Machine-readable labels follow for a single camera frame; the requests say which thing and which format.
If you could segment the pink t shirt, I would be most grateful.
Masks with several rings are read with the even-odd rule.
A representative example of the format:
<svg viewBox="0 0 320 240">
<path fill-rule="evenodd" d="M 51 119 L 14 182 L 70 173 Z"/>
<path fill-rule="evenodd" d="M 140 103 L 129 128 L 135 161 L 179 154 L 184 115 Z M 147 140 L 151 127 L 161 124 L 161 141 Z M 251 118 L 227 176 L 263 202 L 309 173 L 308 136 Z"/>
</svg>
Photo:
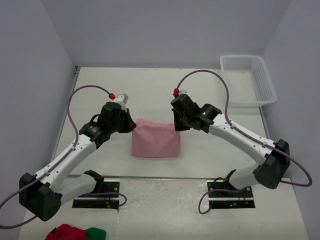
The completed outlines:
<svg viewBox="0 0 320 240">
<path fill-rule="evenodd" d="M 181 134 L 173 123 L 155 123 L 138 118 L 132 131 L 131 154 L 140 158 L 177 158 Z"/>
</svg>

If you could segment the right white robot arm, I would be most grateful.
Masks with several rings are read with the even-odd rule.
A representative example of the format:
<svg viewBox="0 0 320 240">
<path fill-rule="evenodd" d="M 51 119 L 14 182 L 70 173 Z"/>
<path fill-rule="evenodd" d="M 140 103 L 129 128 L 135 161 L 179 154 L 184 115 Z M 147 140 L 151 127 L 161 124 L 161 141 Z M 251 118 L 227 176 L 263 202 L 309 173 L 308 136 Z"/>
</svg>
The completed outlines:
<svg viewBox="0 0 320 240">
<path fill-rule="evenodd" d="M 278 142 L 261 137 L 260 143 L 254 140 L 259 136 L 246 128 L 240 134 L 235 125 L 228 123 L 225 114 L 217 107 L 206 103 L 202 107 L 181 94 L 171 101 L 174 127 L 178 132 L 194 129 L 219 137 L 246 153 L 254 164 L 242 169 L 231 170 L 223 179 L 223 191 L 233 197 L 241 189 L 260 184 L 268 189 L 276 189 L 290 166 L 289 144 L 280 139 Z"/>
</svg>

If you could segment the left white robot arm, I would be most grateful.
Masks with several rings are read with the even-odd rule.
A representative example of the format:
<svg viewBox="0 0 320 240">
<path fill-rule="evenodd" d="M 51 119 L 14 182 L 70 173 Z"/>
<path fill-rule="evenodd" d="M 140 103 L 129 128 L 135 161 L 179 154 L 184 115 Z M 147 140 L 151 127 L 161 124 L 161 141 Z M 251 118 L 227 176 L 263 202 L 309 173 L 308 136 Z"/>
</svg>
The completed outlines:
<svg viewBox="0 0 320 240">
<path fill-rule="evenodd" d="M 79 131 L 75 140 L 49 165 L 34 175 L 25 173 L 19 180 L 19 203 L 42 221 L 50 220 L 60 207 L 74 198 L 103 193 L 103 177 L 87 170 L 73 183 L 69 174 L 114 133 L 130 133 L 136 124 L 126 107 L 126 95 L 107 102 Z"/>
</svg>

